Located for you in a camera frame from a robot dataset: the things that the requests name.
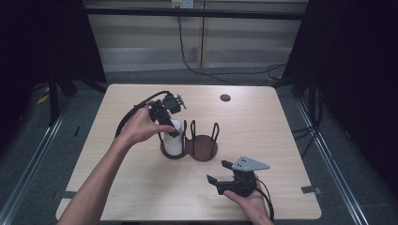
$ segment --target brown holder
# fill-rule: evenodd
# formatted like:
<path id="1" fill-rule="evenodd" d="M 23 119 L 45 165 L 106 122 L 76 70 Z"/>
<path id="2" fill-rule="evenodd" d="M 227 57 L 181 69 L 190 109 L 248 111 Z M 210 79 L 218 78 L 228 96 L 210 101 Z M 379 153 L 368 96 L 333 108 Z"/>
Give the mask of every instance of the brown holder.
<path id="1" fill-rule="evenodd" d="M 161 152 L 163 155 L 170 159 L 179 159 L 185 157 L 187 154 L 191 155 L 191 157 L 195 158 L 198 161 L 209 161 L 214 158 L 217 154 L 218 145 L 217 138 L 219 137 L 220 127 L 218 123 L 214 123 L 213 132 L 211 137 L 207 135 L 198 135 L 196 136 L 195 131 L 195 121 L 191 122 L 191 135 L 192 140 L 189 140 L 186 137 L 187 130 L 187 121 L 184 120 L 184 130 L 182 131 L 181 139 L 183 139 L 182 143 L 182 153 L 178 156 L 169 155 L 164 149 L 164 142 L 159 134 L 159 139 L 161 140 Z"/>

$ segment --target human arm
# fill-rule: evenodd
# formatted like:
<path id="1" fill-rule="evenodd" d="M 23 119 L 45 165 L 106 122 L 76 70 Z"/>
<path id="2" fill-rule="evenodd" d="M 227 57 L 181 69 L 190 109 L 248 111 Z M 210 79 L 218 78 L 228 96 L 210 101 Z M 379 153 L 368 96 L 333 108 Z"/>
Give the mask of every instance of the human arm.
<path id="1" fill-rule="evenodd" d="M 135 113 L 115 138 L 106 154 L 84 181 L 57 224 L 98 224 L 109 190 L 129 150 L 159 132 L 172 132 L 171 126 L 154 124 L 147 106 Z"/>
<path id="2" fill-rule="evenodd" d="M 237 195 L 231 190 L 226 190 L 223 194 L 242 208 L 246 217 L 248 217 L 253 225 L 273 225 L 265 207 L 264 197 L 257 190 L 246 198 Z"/>

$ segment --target hand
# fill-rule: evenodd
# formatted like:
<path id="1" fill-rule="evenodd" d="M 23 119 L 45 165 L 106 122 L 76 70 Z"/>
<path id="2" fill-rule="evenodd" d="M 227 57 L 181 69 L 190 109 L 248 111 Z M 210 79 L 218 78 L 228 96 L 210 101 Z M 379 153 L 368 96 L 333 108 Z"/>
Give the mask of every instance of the hand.
<path id="1" fill-rule="evenodd" d="M 264 204 L 264 197 L 257 190 L 246 198 L 237 195 L 231 190 L 226 190 L 223 194 L 228 199 L 237 203 L 254 225 L 273 224 L 268 217 L 267 209 Z"/>
<path id="2" fill-rule="evenodd" d="M 123 140 L 126 147 L 131 148 L 134 144 L 144 142 L 156 133 L 173 132 L 174 130 L 175 128 L 172 126 L 153 123 L 149 117 L 149 106 L 145 105 L 131 116 L 117 139 Z"/>

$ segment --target gray plastic part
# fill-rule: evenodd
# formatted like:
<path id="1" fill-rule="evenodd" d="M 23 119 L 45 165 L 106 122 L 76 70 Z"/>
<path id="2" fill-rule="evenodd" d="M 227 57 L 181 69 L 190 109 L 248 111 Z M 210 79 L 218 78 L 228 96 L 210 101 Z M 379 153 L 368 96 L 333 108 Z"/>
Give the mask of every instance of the gray plastic part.
<path id="1" fill-rule="evenodd" d="M 232 169 L 243 172 L 252 172 L 252 171 L 260 171 L 267 170 L 270 167 L 262 162 L 256 161 L 249 157 L 240 157 L 233 165 Z"/>

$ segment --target small round object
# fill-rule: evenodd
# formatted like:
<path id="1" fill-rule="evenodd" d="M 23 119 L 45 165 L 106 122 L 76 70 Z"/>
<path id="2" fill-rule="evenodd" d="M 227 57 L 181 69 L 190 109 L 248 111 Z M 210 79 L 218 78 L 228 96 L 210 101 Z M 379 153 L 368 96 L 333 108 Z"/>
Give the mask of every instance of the small round object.
<path id="1" fill-rule="evenodd" d="M 223 94 L 223 95 L 220 96 L 220 99 L 221 99 L 222 101 L 227 102 L 227 101 L 230 101 L 230 100 L 231 100 L 231 97 L 230 97 L 229 95 Z"/>

